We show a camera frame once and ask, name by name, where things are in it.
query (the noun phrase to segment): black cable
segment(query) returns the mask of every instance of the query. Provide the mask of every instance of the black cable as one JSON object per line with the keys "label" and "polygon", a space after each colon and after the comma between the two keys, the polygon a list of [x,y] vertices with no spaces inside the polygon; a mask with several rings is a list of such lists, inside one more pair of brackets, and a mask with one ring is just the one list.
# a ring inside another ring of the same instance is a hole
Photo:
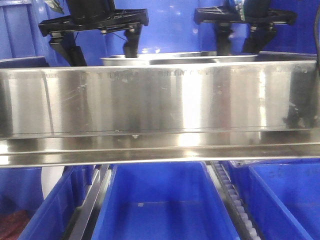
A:
{"label": "black cable", "polygon": [[127,39],[125,39],[124,37],[122,37],[122,36],[120,36],[120,35],[118,35],[118,34],[116,34],[116,33],[114,33],[114,32],[113,32],[112,34],[115,35],[115,36],[117,36],[118,38],[124,40],[124,41],[127,41]]}
{"label": "black cable", "polygon": [[316,65],[320,74],[320,5],[318,7],[318,10],[316,12],[315,20],[314,20],[314,28],[313,28],[313,33],[314,33],[314,41],[315,41],[315,48],[316,48],[316,56],[317,56],[317,61]]}
{"label": "black cable", "polygon": [[78,35],[79,35],[79,32],[76,33],[74,40],[77,40]]}

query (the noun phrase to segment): white object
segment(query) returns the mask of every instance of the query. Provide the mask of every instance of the white object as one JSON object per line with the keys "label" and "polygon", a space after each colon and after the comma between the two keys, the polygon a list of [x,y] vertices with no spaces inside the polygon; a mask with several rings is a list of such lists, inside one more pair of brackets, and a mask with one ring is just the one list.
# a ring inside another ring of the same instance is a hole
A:
{"label": "white object", "polygon": [[64,168],[64,166],[45,166],[42,168],[41,183],[44,199],[46,199],[46,197],[49,195],[51,190],[61,178],[62,173],[64,172]]}

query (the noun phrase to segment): blue plastic crate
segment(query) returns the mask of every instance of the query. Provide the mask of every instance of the blue plastic crate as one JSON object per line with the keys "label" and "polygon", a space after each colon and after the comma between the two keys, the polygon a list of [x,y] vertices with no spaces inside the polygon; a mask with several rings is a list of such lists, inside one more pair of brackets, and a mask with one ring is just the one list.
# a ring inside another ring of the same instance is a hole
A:
{"label": "blue plastic crate", "polygon": [[0,58],[43,56],[32,0],[0,0]]}
{"label": "blue plastic crate", "polygon": [[31,218],[19,240],[59,240],[92,184],[94,166],[71,166],[44,200],[40,167],[0,169],[0,215],[26,210]]}
{"label": "blue plastic crate", "polygon": [[258,166],[261,164],[306,164],[320,163],[320,159],[277,159],[255,161],[253,163],[239,164],[236,161],[222,161],[224,169],[227,171],[230,181],[235,185],[240,197],[246,203],[250,197],[251,179],[249,177],[249,167]]}
{"label": "blue plastic crate", "polygon": [[32,217],[43,201],[40,167],[0,169],[0,215],[26,210]]}
{"label": "blue plastic crate", "polygon": [[320,164],[249,168],[248,209],[266,240],[320,239]]}
{"label": "blue plastic crate", "polygon": [[92,240],[240,240],[205,164],[115,165]]}

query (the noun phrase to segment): metal tray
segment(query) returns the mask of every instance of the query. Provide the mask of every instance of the metal tray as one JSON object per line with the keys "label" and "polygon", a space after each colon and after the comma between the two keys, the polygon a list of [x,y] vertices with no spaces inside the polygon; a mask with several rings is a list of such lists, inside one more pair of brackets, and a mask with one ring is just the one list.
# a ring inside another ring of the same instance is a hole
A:
{"label": "metal tray", "polygon": [[170,65],[170,64],[207,64],[207,63],[234,63],[253,62],[255,54],[217,56],[215,51],[202,52],[177,52],[140,54],[138,58],[125,58],[124,55],[114,55],[102,58],[104,66],[145,66],[145,65]]}

